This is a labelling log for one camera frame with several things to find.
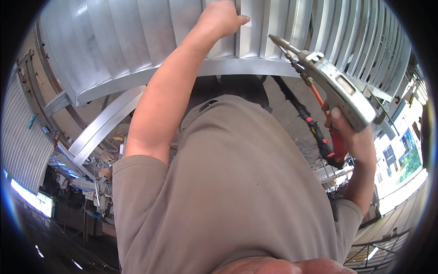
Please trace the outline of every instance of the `left hand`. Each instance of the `left hand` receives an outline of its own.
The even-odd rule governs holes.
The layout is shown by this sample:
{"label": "left hand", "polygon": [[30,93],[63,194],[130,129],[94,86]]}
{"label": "left hand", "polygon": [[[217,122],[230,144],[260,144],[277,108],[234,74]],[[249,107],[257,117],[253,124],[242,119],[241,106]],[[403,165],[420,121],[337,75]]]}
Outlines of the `left hand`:
{"label": "left hand", "polygon": [[234,34],[241,25],[248,23],[246,15],[237,15],[236,6],[230,0],[210,3],[198,19],[200,28],[207,30],[218,40]]}

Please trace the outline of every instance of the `tools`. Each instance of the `tools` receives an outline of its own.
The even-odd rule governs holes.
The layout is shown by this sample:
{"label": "tools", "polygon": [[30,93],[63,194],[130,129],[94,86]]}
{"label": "tools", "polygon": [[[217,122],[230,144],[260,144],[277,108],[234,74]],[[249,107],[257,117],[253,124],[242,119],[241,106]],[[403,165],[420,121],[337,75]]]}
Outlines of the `tools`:
{"label": "tools", "polygon": [[289,50],[298,56],[298,61],[290,53],[286,58],[307,85],[308,77],[311,77],[325,90],[330,109],[338,107],[356,132],[361,132],[374,120],[376,113],[370,102],[342,72],[324,58],[323,53],[301,51],[278,36],[269,34],[269,37],[284,51]]}
{"label": "tools", "polygon": [[[374,120],[375,111],[368,100],[362,95],[362,93],[357,91],[356,87],[354,87],[354,85],[346,79],[335,66],[324,58],[323,53],[310,53],[306,50],[301,51],[293,47],[286,40],[275,35],[269,34],[269,37],[284,52],[285,57],[290,60],[292,67],[300,74],[304,83],[310,87],[321,106],[323,105],[323,102],[313,85],[312,78],[326,91],[330,109],[338,107],[347,117],[356,132],[362,131],[371,123],[371,121]],[[288,50],[295,54],[299,60],[294,59]],[[274,79],[285,95],[286,93],[292,94],[280,77],[274,76]],[[338,169],[342,168],[347,155],[347,150],[340,132],[336,128],[330,129],[330,135],[332,136],[333,142],[332,152],[327,145],[328,141],[324,139],[318,125],[313,122],[307,109],[298,101],[297,102],[300,106],[297,106],[297,103],[294,103],[293,100],[289,100],[300,113],[300,117],[307,122],[307,125],[317,140],[321,156],[331,166]]]}

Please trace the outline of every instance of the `metal louver panel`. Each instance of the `metal louver panel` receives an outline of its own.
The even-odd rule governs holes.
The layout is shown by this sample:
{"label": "metal louver panel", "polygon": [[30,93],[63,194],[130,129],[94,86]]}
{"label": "metal louver panel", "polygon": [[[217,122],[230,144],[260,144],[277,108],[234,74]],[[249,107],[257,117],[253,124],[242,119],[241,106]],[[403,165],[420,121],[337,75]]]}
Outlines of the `metal louver panel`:
{"label": "metal louver panel", "polygon": [[[51,0],[41,32],[53,70],[76,105],[145,85],[217,0]],[[251,17],[220,39],[199,76],[294,76],[275,34],[298,49],[321,51],[339,70],[395,95],[410,42],[382,0],[234,0]]]}
{"label": "metal louver panel", "polygon": [[18,74],[12,75],[6,90],[1,124],[2,166],[18,184],[37,194],[44,179],[53,144],[34,122]]}

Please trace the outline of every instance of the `man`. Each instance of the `man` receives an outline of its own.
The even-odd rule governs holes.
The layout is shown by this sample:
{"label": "man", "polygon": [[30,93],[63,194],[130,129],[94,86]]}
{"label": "man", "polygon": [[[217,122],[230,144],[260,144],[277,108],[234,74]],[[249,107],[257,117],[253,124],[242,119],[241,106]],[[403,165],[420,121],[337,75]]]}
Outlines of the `man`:
{"label": "man", "polygon": [[345,199],[330,206],[261,104],[222,95],[189,109],[180,125],[208,52],[249,20],[231,1],[208,5],[138,103],[125,158],[113,167],[123,273],[354,272],[341,263],[374,191],[370,127],[356,133],[338,108],[331,111],[325,125],[339,129],[356,159]]}

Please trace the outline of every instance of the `right hand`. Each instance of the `right hand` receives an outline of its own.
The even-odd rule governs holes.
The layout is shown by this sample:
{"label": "right hand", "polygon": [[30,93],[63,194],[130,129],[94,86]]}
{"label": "right hand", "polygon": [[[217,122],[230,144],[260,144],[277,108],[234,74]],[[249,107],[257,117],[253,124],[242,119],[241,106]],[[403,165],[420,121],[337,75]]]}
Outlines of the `right hand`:
{"label": "right hand", "polygon": [[246,15],[237,15],[236,6],[230,0],[210,3],[198,19],[198,26],[207,30],[218,40],[234,34],[241,25],[248,23]]}
{"label": "right hand", "polygon": [[[329,102],[325,100],[321,109],[329,110]],[[326,128],[334,126],[339,130],[344,138],[345,146],[350,155],[355,158],[355,162],[374,166],[377,163],[376,150],[374,148],[374,136],[371,126],[367,126],[364,130],[357,133],[347,118],[342,114],[337,107],[333,108],[324,123]]]}

